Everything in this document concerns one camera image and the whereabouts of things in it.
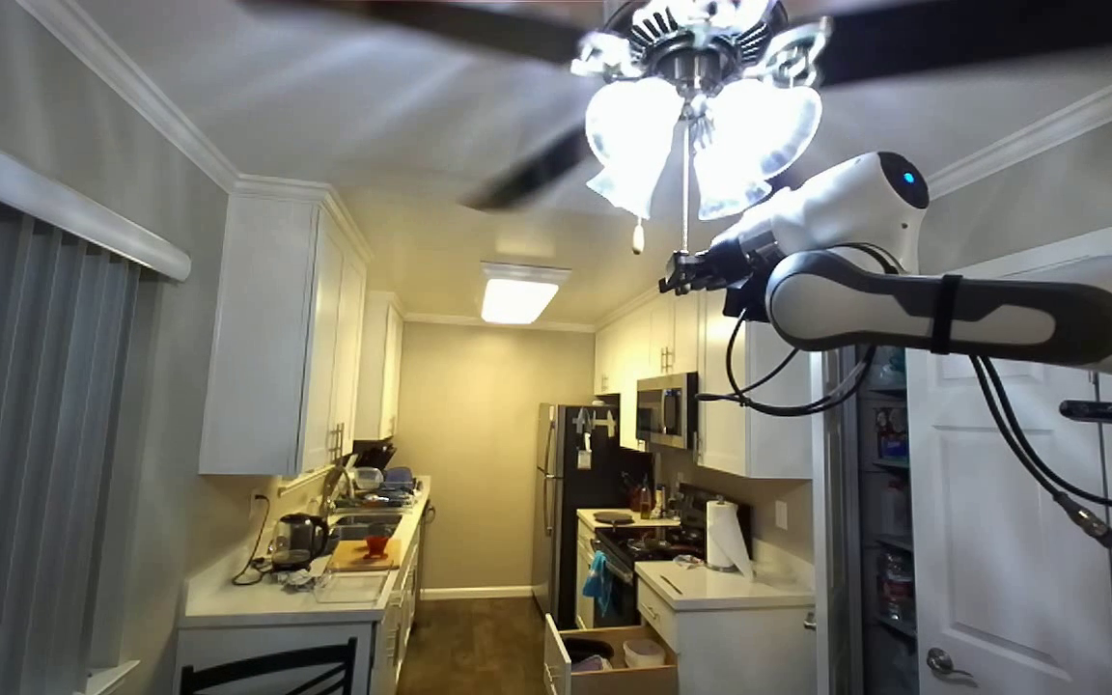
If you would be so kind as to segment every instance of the wooden floor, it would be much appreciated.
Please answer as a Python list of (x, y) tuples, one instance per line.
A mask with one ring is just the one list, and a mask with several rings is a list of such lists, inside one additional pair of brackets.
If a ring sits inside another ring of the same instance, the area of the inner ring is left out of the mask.
[(398, 695), (546, 695), (533, 600), (425, 600)]

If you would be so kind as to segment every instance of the window blind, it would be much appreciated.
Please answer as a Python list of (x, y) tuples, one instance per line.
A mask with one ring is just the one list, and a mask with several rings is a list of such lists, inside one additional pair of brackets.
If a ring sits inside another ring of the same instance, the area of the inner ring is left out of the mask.
[(0, 205), (0, 695), (91, 675), (138, 270)]

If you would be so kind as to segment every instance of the microwave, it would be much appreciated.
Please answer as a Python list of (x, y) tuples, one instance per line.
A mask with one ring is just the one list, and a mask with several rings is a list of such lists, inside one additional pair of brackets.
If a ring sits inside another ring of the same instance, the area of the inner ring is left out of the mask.
[(636, 440), (644, 447), (694, 447), (698, 434), (698, 374), (636, 378)]

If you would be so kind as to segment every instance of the light fixture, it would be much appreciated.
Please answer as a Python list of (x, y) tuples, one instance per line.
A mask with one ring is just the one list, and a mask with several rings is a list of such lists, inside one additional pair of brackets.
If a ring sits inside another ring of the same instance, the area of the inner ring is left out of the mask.
[(590, 33), (571, 73), (608, 86), (589, 102), (589, 140), (604, 164), (589, 186), (649, 220), (654, 187), (685, 122), (698, 214), (719, 220), (769, 195), (814, 140), (824, 97), (811, 88), (832, 24), (787, 32), (777, 0), (654, 0), (630, 33)]
[(567, 270), (527, 261), (484, 261), (484, 272), (484, 324), (533, 324), (567, 277)]

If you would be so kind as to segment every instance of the paper towel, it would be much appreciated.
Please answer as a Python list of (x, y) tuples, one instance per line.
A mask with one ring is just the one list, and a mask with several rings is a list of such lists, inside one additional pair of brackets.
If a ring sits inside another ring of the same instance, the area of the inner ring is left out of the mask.
[(741, 535), (741, 514), (728, 498), (708, 500), (708, 566), (741, 571), (753, 577), (748, 544)]

